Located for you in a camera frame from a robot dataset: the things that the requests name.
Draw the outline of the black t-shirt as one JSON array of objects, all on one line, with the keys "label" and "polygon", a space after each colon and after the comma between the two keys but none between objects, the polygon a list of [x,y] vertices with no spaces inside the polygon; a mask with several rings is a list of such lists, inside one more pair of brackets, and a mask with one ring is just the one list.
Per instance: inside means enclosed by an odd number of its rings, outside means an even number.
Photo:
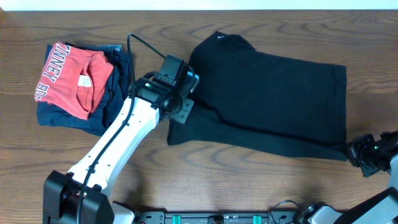
[{"label": "black t-shirt", "polygon": [[345,66],[266,54],[221,32],[198,44],[189,64],[200,81],[186,122],[169,125],[169,145],[209,141],[346,160]]}]

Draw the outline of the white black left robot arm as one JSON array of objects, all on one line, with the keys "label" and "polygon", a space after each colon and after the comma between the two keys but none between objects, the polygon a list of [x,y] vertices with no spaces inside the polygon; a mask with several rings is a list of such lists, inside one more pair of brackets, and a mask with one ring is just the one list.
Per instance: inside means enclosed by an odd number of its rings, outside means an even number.
[{"label": "white black left robot arm", "polygon": [[114,185],[141,141],[163,119],[187,120],[199,76],[191,67],[163,68],[138,79],[117,118],[66,174],[44,182],[43,223],[133,223],[136,214],[110,202]]}]

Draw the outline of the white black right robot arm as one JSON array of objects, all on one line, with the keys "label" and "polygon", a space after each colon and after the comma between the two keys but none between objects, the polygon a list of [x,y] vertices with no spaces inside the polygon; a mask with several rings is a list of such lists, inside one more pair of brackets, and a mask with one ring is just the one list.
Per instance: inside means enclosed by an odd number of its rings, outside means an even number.
[{"label": "white black right robot arm", "polygon": [[397,132],[384,132],[378,141],[365,134],[348,143],[347,155],[364,177],[388,172],[387,189],[345,212],[324,202],[315,203],[297,215],[295,223],[397,223]]}]

